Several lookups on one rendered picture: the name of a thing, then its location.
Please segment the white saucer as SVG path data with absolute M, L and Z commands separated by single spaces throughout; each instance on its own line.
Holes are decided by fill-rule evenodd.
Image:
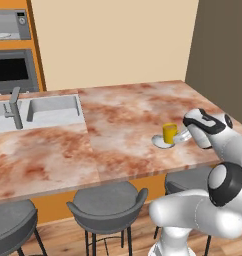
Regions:
M 162 135 L 154 135 L 151 139 L 152 144 L 160 149 L 168 149 L 174 147 L 176 144 L 173 142 L 173 144 L 167 144 L 164 142 Z

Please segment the grey sink tap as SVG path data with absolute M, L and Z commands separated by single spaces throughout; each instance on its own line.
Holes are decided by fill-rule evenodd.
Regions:
M 4 116 L 6 118 L 12 117 L 14 119 L 15 127 L 20 130 L 23 128 L 20 112 L 18 109 L 18 98 L 19 98 L 19 92 L 20 92 L 20 87 L 15 87 L 12 91 L 11 97 L 9 99 L 9 106 L 10 106 L 10 111 L 7 111 L 6 105 L 4 105 Z

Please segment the grey bar stool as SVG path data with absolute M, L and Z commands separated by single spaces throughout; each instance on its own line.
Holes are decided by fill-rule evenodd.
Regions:
M 43 256 L 48 256 L 37 231 L 38 210 L 31 200 L 0 204 L 0 256 L 17 251 L 35 234 Z
M 148 196 L 148 189 L 136 189 L 130 182 L 117 182 L 78 190 L 67 207 L 85 231 L 86 256 L 89 256 L 89 234 L 92 234 L 92 256 L 96 256 L 96 236 L 127 232 L 129 256 L 132 253 L 131 225 Z
M 196 256 L 188 247 L 187 239 L 189 233 L 199 227 L 196 213 L 199 204 L 208 198 L 210 171 L 210 167 L 200 167 L 166 175 L 166 195 L 149 206 L 151 220 L 162 230 L 148 256 Z

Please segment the grey sink basin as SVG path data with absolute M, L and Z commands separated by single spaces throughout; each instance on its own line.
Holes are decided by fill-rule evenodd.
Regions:
M 17 105 L 24 130 L 85 122 L 78 94 L 19 99 Z M 0 133 L 16 131 L 5 111 L 11 111 L 9 101 L 0 101 Z

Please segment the grey built-in oven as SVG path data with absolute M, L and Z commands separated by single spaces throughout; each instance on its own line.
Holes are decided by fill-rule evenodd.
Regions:
M 0 94 L 38 92 L 34 61 L 30 49 L 0 50 Z

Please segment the grey microwave oven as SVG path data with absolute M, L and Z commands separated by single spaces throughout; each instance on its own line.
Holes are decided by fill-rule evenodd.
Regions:
M 25 9 L 0 9 L 0 40 L 30 40 Z

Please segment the yellow cup of tea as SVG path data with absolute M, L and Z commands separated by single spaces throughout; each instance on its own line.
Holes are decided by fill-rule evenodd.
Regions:
M 173 137 L 177 134 L 177 125 L 175 123 L 166 123 L 163 125 L 163 139 L 167 144 L 173 144 Z

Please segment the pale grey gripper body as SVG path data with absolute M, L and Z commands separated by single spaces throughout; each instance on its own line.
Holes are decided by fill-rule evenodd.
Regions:
M 174 143 L 175 144 L 183 143 L 188 141 L 191 138 L 192 138 L 192 135 L 190 134 L 189 130 L 184 129 L 174 136 Z

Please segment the orange tall cupboard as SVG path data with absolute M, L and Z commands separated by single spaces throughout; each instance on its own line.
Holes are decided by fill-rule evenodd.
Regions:
M 46 91 L 46 82 L 43 72 L 42 59 L 38 44 L 31 0 L 0 0 L 0 9 L 25 9 L 28 17 L 30 40 L 0 40 L 0 50 L 13 50 L 29 48 L 32 51 L 35 72 L 39 91 Z

